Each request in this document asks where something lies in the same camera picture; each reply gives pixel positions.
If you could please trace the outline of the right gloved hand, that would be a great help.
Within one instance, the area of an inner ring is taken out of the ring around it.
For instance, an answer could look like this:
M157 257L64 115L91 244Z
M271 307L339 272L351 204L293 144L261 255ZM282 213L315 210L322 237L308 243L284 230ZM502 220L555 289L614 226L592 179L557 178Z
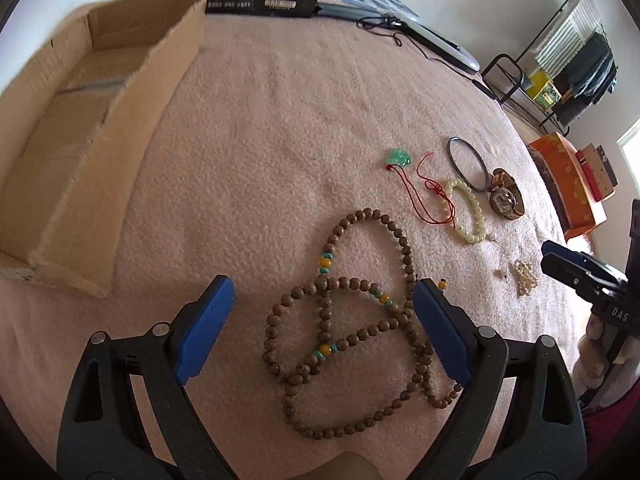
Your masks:
M608 329L605 322L590 315L585 335L578 342L579 358L574 364L572 381L578 396L588 389L597 389L592 406L607 408L620 400L639 379L639 339L628 337L614 360L616 371L608 378L611 368L606 358L603 338Z

